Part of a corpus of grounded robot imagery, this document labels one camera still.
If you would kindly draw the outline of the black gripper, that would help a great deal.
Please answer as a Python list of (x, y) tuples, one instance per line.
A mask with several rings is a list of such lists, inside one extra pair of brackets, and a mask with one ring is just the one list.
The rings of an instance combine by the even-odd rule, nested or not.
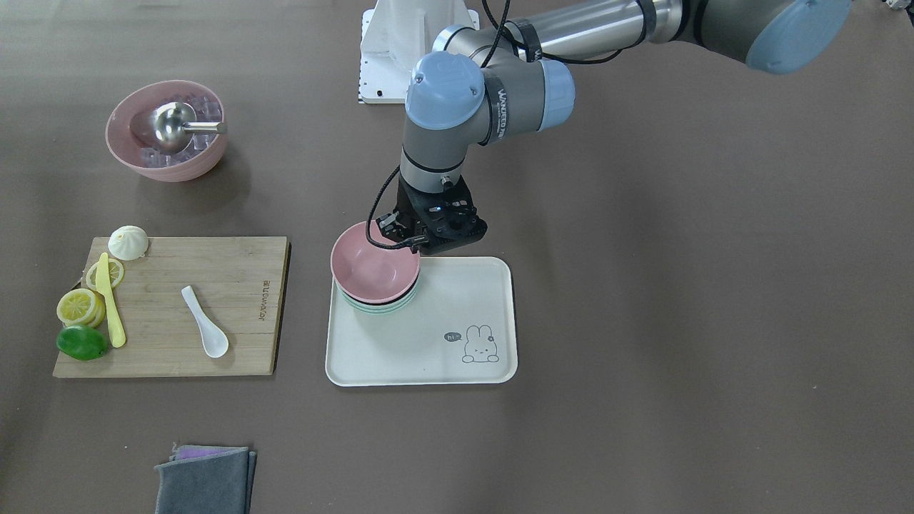
[(399, 178), (396, 207), (376, 218), (376, 228), (396, 245), (424, 255), (476, 243), (488, 231), (464, 178), (440, 193), (412, 188)]

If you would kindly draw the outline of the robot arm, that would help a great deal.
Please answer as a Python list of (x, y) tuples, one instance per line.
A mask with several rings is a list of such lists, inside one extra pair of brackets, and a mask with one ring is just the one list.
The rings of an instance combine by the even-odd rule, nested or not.
[(848, 19), (849, 1), (588, 1), (477, 30), (453, 25), (409, 75), (391, 213), (366, 222), (377, 248), (434, 255), (476, 243), (487, 224), (461, 178), (467, 150), (568, 120), (572, 66), (644, 43), (688, 42), (774, 75), (808, 65)]

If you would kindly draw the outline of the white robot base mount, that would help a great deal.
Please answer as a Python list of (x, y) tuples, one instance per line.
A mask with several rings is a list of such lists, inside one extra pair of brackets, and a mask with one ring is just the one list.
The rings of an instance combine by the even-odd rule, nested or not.
[(404, 104), (414, 65), (448, 26), (479, 29), (480, 16), (463, 1), (376, 1), (361, 17), (362, 104)]

